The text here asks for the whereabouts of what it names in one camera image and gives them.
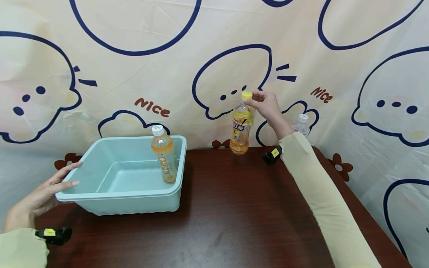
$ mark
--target wrist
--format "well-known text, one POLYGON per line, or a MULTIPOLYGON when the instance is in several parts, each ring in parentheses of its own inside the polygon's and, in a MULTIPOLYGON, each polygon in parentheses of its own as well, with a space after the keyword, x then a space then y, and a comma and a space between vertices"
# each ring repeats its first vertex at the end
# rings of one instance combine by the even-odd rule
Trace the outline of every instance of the wrist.
POLYGON ((3 233, 12 232, 21 228, 35 228, 36 216, 26 210, 12 207, 6 215, 3 233))
POLYGON ((276 115, 268 121, 270 127, 274 130, 277 135, 277 138, 281 140, 287 135, 294 133, 293 128, 290 126, 290 123, 282 115, 276 115))

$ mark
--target white bottle cap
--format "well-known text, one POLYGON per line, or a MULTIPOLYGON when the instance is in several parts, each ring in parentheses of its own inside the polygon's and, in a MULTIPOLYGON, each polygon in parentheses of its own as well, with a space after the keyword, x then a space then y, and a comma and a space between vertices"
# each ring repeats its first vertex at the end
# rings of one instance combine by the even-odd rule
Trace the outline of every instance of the white bottle cap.
POLYGON ((305 124, 305 123, 307 123, 307 121, 308 121, 308 115, 306 115, 306 114, 300 114, 299 115, 298 122, 305 124))
POLYGON ((164 127, 162 125, 155 125, 152 127, 152 134, 154 136, 162 136, 164 134, 164 127))

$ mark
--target brown flower print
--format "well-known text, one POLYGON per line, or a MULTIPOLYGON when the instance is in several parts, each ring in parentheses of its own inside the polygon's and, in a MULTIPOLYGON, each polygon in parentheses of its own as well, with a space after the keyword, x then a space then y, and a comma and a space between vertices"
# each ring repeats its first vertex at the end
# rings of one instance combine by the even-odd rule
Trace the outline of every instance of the brown flower print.
POLYGON ((81 155, 76 155, 74 153, 68 153, 66 154, 66 156, 64 157, 64 160, 57 160, 54 163, 54 166, 56 169, 60 170, 63 167, 67 166, 68 162, 72 162, 72 163, 76 163, 79 162, 79 160, 82 158, 81 155))
POLYGON ((353 166, 349 163, 342 163, 341 162, 341 156, 337 153, 335 153, 332 156, 332 160, 328 159, 331 165, 335 168, 335 170, 340 174, 341 178, 343 178, 344 181, 349 181, 350 178, 348 176, 348 173, 353 170, 353 166), (338 170, 335 166, 339 165, 341 166, 341 170, 338 170))
POLYGON ((225 148, 229 148, 230 147, 230 142, 231 142, 231 140, 226 140, 226 141, 224 141, 222 143, 220 141, 213 141, 211 143, 211 146, 214 149, 219 149, 219 147, 221 147, 221 146, 224 146, 225 148))

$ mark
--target water bottle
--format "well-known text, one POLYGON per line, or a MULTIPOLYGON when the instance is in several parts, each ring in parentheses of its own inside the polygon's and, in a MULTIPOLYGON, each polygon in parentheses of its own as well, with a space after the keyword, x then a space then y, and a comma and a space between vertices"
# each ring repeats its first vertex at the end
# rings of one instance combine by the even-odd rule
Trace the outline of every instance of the water bottle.
POLYGON ((174 183, 177 176, 174 142, 161 125, 153 126, 152 133, 154 137, 152 139, 151 148, 161 166, 162 179, 166 183, 174 183))
POLYGON ((310 128, 307 126, 308 115, 300 114, 295 123, 291 124, 291 127, 295 132, 301 132, 304 137, 310 133, 310 128))

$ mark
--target wooden table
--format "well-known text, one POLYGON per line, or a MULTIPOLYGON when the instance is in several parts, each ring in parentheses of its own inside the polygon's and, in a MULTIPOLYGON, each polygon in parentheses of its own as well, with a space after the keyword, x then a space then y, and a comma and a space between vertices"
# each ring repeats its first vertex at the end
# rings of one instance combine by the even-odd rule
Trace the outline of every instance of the wooden table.
MULTIPOLYGON (((38 227, 73 228, 50 247, 52 268, 333 267, 310 208, 284 164, 268 167, 269 148, 242 156, 229 149, 189 151, 180 208, 173 213, 95 216, 75 204, 37 220, 38 227)), ((318 149, 383 267, 410 267, 318 149)))

